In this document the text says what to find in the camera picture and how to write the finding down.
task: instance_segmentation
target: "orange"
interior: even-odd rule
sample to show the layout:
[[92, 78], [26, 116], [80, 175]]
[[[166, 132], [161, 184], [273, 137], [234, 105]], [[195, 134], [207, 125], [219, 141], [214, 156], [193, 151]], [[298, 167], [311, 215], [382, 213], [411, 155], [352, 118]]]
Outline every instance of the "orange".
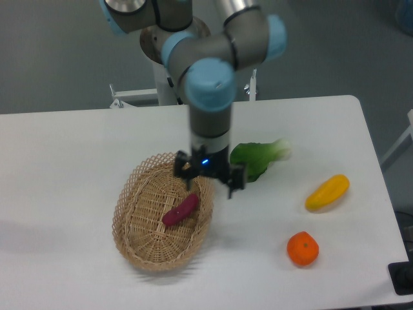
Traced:
[[301, 231], [288, 241], [287, 253], [297, 265], [310, 265], [318, 257], [318, 244], [307, 232]]

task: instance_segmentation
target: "white metal stand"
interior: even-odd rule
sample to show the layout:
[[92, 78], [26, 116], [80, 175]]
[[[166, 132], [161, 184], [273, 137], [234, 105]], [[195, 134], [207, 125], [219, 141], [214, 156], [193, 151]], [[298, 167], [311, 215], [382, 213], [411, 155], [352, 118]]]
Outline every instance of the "white metal stand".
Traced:
[[410, 126], [380, 159], [381, 170], [385, 172], [413, 143], [413, 110], [408, 113]]

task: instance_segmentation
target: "wicker basket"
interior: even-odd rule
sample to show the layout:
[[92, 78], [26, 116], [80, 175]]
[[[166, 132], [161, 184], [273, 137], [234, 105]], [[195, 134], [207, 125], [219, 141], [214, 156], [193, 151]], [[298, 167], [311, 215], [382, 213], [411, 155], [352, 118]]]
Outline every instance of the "wicker basket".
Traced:
[[116, 205], [113, 235], [119, 252], [134, 266], [149, 271], [181, 267], [196, 254], [212, 217], [214, 187], [194, 179], [191, 192], [199, 207], [185, 220], [165, 227], [162, 217], [191, 192], [172, 169], [175, 154], [158, 154], [130, 175]]

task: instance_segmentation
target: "yellow pepper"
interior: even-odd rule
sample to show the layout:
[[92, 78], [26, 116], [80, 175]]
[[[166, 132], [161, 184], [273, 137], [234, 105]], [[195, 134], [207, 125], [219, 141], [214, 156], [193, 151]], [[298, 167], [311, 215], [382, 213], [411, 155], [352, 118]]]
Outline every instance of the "yellow pepper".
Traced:
[[305, 201], [309, 211], [317, 211], [342, 197], [350, 186], [350, 181], [343, 174], [337, 174], [320, 185]]

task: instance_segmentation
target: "toy vegetable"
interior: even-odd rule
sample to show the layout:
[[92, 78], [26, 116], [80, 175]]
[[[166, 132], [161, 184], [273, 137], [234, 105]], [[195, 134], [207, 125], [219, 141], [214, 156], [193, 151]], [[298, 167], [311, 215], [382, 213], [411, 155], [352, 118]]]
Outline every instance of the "toy vegetable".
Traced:
[[288, 241], [287, 253], [295, 264], [310, 265], [318, 257], [318, 244], [307, 232], [301, 231]]
[[231, 152], [230, 163], [246, 164], [248, 182], [255, 182], [271, 162], [288, 158], [290, 153], [291, 144], [286, 139], [273, 143], [240, 143]]
[[180, 221], [191, 215], [192, 211], [196, 209], [198, 203], [198, 197], [195, 194], [190, 194], [184, 199], [184, 201], [182, 201], [180, 205], [168, 211], [162, 217], [162, 222], [167, 227], [178, 224]]
[[350, 186], [350, 181], [343, 174], [337, 174], [321, 184], [305, 201], [309, 211], [320, 210], [322, 207], [340, 198]]

